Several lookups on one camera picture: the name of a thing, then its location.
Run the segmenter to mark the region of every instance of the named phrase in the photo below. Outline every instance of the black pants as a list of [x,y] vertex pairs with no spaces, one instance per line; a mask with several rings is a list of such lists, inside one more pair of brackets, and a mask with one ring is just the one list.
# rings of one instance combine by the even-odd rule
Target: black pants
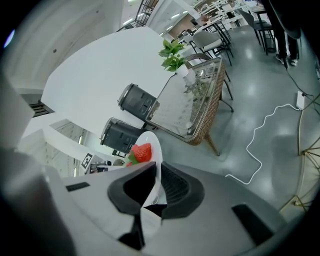
[[[269,20],[271,22],[274,35],[278,41],[279,57],[281,59],[284,59],[287,57],[287,45],[286,45],[285,31],[284,31],[283,27],[281,26],[274,9],[270,5],[269,0],[261,0],[261,2],[263,3],[263,6],[264,6],[266,13],[269,17]],[[288,46],[289,46],[290,57],[291,57],[291,59],[295,60],[297,58],[297,52],[298,52],[297,40],[288,36]]]

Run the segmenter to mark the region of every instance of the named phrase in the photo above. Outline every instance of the glass tabletop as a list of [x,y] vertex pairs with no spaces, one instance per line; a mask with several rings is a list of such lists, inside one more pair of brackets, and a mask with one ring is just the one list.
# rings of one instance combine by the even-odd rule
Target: glass tabletop
[[221,63],[220,58],[208,60],[190,68],[186,77],[170,77],[146,120],[185,139],[192,137],[215,91]]

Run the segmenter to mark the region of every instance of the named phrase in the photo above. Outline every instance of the power strip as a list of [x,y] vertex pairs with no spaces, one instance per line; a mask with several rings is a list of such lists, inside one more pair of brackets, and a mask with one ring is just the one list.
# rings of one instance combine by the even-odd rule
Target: power strip
[[298,97],[296,98],[296,107],[300,110],[305,108],[305,96],[298,90]]

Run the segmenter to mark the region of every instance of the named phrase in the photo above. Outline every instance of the potted plant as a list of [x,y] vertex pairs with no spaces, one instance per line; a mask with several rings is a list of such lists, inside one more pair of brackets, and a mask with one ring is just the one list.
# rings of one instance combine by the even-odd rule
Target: potted plant
[[163,40],[163,46],[164,49],[159,51],[159,55],[166,59],[161,66],[168,71],[176,72],[182,77],[188,75],[189,71],[185,65],[185,59],[181,57],[180,54],[177,54],[184,48],[184,45],[179,44],[178,40],[175,40],[172,43],[167,40]]

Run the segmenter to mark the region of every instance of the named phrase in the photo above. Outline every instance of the white pot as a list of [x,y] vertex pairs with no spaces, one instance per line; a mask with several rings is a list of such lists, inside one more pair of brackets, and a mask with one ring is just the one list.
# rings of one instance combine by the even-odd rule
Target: white pot
[[186,77],[189,73],[189,70],[187,69],[187,66],[185,64],[181,65],[176,71],[179,76]]

